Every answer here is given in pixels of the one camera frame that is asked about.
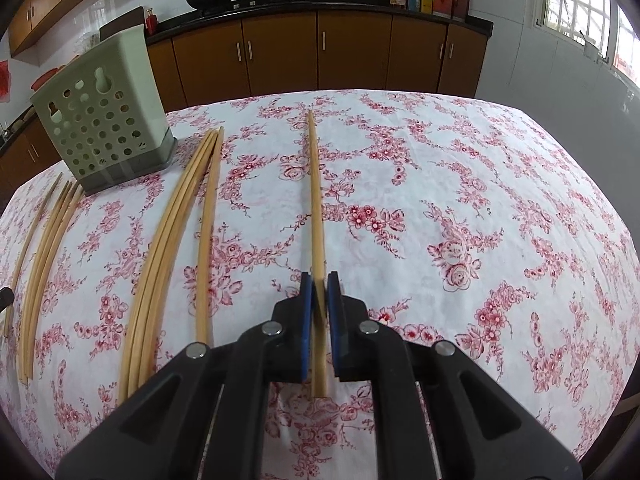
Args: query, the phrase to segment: chopstick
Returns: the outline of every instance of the chopstick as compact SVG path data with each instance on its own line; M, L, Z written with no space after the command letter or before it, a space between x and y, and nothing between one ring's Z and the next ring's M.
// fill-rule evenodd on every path
M212 137L212 143L203 150L201 159L196 162L196 171L193 179L188 183L184 198L178 207L178 214L174 224L171 227L169 241L162 255L160 270L153 287L153 295L149 302L149 314L146 320L144 338L142 343L142 354L140 357L140 374L138 376L138 387L142 386L154 371L154 351L156 349L156 339L160 332L160 324L162 319L162 311L166 303L166 295L171 280L172 271L174 269L175 258L178 252L178 246L186 227L187 219L191 213L191 208L196 199L196 192L200 187L200 183L207 171L211 153L220 138L216 133Z
M146 298L151 294L151 288L156 282L159 265L162 257L158 258L158 252L164 253L171 227L175 222L177 208L182 202L186 193L187 184L193 180L195 171L197 170L197 162L200 161L205 150L212 148L217 134L213 130L209 130L203 137L196 152L191 157L187 167L182 172L178 184L175 186L171 199L164 210L154 240L151 243L149 253L144 263L140 280L136 289L129 325L127 327L127 335L125 338L124 352L122 357L122 365L120 367L120 379L118 381L118 402L122 403L126 400L138 387L138 378L140 374L140 362L142 360L142 340L144 337L145 325L148 316L149 306L146 304Z
M322 229L322 190L320 157L314 114L309 110L309 161L311 174L311 277L316 285L318 308L314 309L311 339L311 395L326 396L326 305L324 302L324 231Z
M60 220L60 223L57 225L57 231L51 242L49 253L47 254L47 259L44 262L42 272L37 276L38 288L36 289L35 296L33 297L33 311L31 313L31 325L29 327L27 339L27 343L29 346L27 347L28 353L26 355L26 375L29 379L33 379L33 355L35 352L35 337L36 329L38 327L38 318L40 317L40 306L42 305L44 290L47 286L47 282L49 281L49 273L51 272L51 266L53 265L53 260L56 257L56 253L60 248L60 242L65 235L66 228L69 226L69 222L71 222L71 217L76 211L76 206L78 206L78 202L80 202L83 193L84 191L80 187L80 183L76 182L72 190L66 196L65 203L63 204L61 209L61 213L64 212L64 216Z
M196 341L213 344L213 335L207 329L209 307L209 266L211 261L211 231L216 217L216 191L220 180L220 161L225 131L220 128L216 147L209 165L209 179L204 197L202 227L198 245L198 273L196 275Z
M20 252L20 256L18 256L18 261L15 264L14 277L11 283L11 290L16 291L16 287L18 286L18 277L20 276L20 270L22 269L22 264L24 263L24 257L27 255L27 250L29 249L29 245L31 244L31 240L33 239L33 234L35 233L38 224L40 223L40 217L44 213L44 209L47 207L51 196L53 195L53 191L58 186L60 179L62 178L62 173L58 175L58 178L55 180L47 194L45 195L42 202L40 202L40 206L38 207L38 211L36 212L36 216L31 222L31 227L29 227L29 232L27 232L27 237L24 239L24 244L22 245L22 251ZM14 314L14 306L11 304L6 310L4 315L4 337L9 337L9 330L12 325L12 317Z
M29 330L31 327L31 317L33 317L33 296L37 288L38 277L42 273L42 266L44 264L43 258L45 258L46 254L49 253L52 241L51 233L57 228L58 217L60 216L60 211L70 188L71 182L67 181L58 196L58 200L56 200L56 204L49 215L49 219L47 219L47 224L45 225L42 238L40 239L33 266L31 267L29 281L27 282L27 290L25 292L24 299L22 300L22 318L20 320L20 332L18 334L18 377L23 384L26 384L27 382L26 354Z

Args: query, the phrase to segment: metal screw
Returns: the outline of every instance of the metal screw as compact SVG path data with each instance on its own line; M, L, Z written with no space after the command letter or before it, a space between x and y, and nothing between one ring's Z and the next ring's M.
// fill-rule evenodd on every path
M278 335L280 332L282 332L282 325L277 321L267 321L262 326L262 333L264 335L273 336Z
M375 321L372 321L370 319L367 319L366 321L360 323L360 331L363 334L376 334L379 330L380 326Z
M449 341L440 341L436 343L436 352L446 357L452 356L456 352L456 347Z
M207 353L207 347L203 343L191 343L187 346L187 357L190 359L200 359Z

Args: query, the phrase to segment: tablecloth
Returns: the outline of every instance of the tablecloth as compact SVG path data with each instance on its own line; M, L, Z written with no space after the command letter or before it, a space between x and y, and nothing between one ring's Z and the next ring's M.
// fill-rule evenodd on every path
M309 108L327 269L338 270L345 293L407 340L455 341L576 457L588 450L640 352L640 264L611 204L519 110L429 94L316 91L173 112L178 145L167 170L82 199L49 276L25 388L15 333L41 222L0 346L0 406L48 471L114 409L149 243L209 128L226 131L210 261L214 344L235 341L296 294L311 261ZM10 283L60 171L69 175L59 163L22 186L0 218L0 283ZM204 184L175 262L157 368L194 339L203 195ZM272 384L263 478L375 478L369 385L330 377L329 397L308 393L308 384Z

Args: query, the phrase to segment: dish rack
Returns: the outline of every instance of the dish rack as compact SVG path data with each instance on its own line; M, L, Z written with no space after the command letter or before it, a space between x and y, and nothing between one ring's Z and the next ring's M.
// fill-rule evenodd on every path
M87 195L162 170L171 161L175 138L156 88L143 25L82 54L30 101Z

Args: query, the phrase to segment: black countertop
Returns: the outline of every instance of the black countertop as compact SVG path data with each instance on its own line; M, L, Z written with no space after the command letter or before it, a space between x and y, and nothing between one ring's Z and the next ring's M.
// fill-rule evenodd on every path
M254 16L265 16L268 14L279 14L283 12L307 12L310 10L364 10L367 12L384 12L386 14L397 14L400 16L411 16L420 20L428 20L436 23L455 23L463 27L474 30L488 38L494 31L493 22L467 16L466 21L457 22L432 14L423 14L411 10L401 9L392 6L389 0L234 0L225 6L217 7L213 10L194 10L175 18L170 18L158 23L158 31L151 37L146 38L146 44L151 45L162 40L167 40L178 34L183 34L191 30L207 27L214 23L228 22L240 18L250 18Z
M34 113L31 117L28 117L26 119L24 119L24 115L27 113L27 111L29 111L31 107L27 108L21 115L20 117L18 117L18 119L22 119L24 121L24 123L22 124L22 126L20 126L20 129L16 130L16 132L14 134L11 134L9 136L9 138L4 142L4 144L0 144L0 157L2 157L2 155L4 154L4 152L6 150L9 149L9 147L14 143L14 140L18 138L18 136L27 129L27 126L29 126L29 124L33 123L34 120L36 120L36 118L38 117L38 114Z

